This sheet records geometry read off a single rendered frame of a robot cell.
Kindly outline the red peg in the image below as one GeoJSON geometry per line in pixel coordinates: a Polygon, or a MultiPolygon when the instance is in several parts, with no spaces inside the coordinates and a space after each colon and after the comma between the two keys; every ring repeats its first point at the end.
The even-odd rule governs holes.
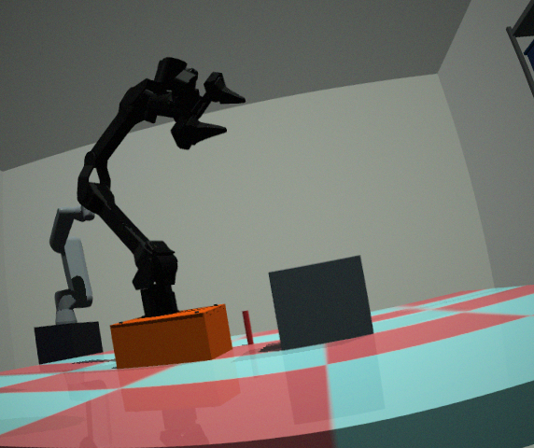
{"type": "Polygon", "coordinates": [[[244,316],[245,327],[246,327],[247,343],[248,344],[254,344],[252,333],[251,333],[249,317],[248,317],[248,311],[243,311],[243,316],[244,316]]]}

